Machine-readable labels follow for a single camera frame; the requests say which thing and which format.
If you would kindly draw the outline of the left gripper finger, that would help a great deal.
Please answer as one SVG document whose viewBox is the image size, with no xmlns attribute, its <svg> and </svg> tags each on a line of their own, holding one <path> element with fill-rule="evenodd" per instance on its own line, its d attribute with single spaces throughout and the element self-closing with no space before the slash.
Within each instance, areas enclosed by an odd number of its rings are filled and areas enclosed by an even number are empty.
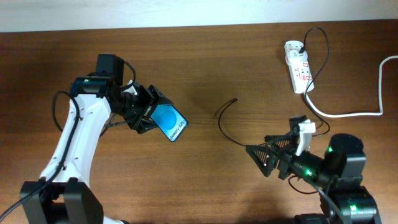
<svg viewBox="0 0 398 224">
<path fill-rule="evenodd" d="M 140 119 L 135 130 L 138 134 L 144 134 L 152 129 L 158 128 L 158 125 L 149 116 L 144 116 Z"/>
<path fill-rule="evenodd" d="M 173 105 L 174 103 L 169 100 L 158 88 L 154 85 L 148 87 L 150 94 L 150 107 L 156 107 L 158 105 Z"/>
</svg>

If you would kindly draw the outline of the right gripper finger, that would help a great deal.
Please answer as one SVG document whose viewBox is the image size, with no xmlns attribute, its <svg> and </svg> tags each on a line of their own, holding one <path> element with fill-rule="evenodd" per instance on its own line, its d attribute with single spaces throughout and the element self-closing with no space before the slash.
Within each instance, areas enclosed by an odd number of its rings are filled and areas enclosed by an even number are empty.
<svg viewBox="0 0 398 224">
<path fill-rule="evenodd" d="M 264 138 L 265 146 L 271 149 L 291 149 L 295 148 L 294 137 L 290 134 L 269 135 Z"/>
<path fill-rule="evenodd" d="M 250 155 L 251 159 L 256 163 L 265 177 L 271 175 L 279 161 L 277 151 L 266 145 L 247 145 L 246 152 Z"/>
</svg>

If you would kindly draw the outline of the blue Samsung Galaxy smartphone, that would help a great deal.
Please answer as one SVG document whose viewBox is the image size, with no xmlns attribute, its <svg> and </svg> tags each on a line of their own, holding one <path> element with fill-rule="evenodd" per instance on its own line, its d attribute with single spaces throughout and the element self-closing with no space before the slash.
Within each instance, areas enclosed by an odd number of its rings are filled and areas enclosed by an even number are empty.
<svg viewBox="0 0 398 224">
<path fill-rule="evenodd" d="M 158 105 L 150 118 L 170 142 L 175 142 L 188 126 L 188 120 L 173 105 Z"/>
</svg>

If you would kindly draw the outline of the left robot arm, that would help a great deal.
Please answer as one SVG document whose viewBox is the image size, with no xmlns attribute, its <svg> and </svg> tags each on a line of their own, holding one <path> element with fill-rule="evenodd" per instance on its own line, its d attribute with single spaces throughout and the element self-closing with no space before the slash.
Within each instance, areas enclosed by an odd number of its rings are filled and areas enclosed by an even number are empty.
<svg viewBox="0 0 398 224">
<path fill-rule="evenodd" d="M 24 182 L 21 201 L 29 223 L 116 223 L 90 190 L 90 173 L 101 133 L 111 115 L 142 134 L 159 128 L 176 141 L 188 121 L 156 87 L 123 85 L 111 75 L 79 77 L 71 85 L 70 107 L 56 150 L 38 181 Z"/>
</svg>

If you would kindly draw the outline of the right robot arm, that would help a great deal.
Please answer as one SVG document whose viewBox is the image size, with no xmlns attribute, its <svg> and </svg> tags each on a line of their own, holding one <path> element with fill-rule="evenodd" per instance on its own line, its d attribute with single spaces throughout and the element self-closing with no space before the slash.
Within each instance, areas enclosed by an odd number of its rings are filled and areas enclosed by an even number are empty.
<svg viewBox="0 0 398 224">
<path fill-rule="evenodd" d="M 310 142 L 307 134 L 287 133 L 246 146 L 265 177 L 278 169 L 280 179 L 296 176 L 319 194 L 322 212 L 296 215 L 292 223 L 381 223 L 374 197 L 361 184 L 366 163 L 362 140 L 335 134 L 324 157 L 309 152 Z"/>
</svg>

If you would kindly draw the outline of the white USB charger plug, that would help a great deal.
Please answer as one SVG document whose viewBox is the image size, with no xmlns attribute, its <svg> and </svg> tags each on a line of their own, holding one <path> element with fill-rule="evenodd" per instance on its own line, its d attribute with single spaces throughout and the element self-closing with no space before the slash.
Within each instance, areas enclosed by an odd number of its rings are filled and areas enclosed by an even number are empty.
<svg viewBox="0 0 398 224">
<path fill-rule="evenodd" d="M 300 62 L 306 62 L 308 60 L 308 54 L 306 51 L 300 53 L 299 50 L 288 50 L 286 51 L 285 61 L 287 65 L 294 65 Z"/>
</svg>

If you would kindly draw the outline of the white power strip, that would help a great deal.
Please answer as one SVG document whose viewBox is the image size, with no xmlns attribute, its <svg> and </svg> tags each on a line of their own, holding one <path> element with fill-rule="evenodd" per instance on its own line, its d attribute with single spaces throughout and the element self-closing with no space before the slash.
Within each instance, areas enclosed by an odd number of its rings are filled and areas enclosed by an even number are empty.
<svg viewBox="0 0 398 224">
<path fill-rule="evenodd" d="M 285 54 L 288 50 L 299 50 L 303 48 L 303 43 L 298 40 L 289 40 L 284 45 Z M 294 93 L 304 94 L 308 84 L 312 81 L 312 74 L 308 61 L 294 65 L 288 65 Z"/>
</svg>

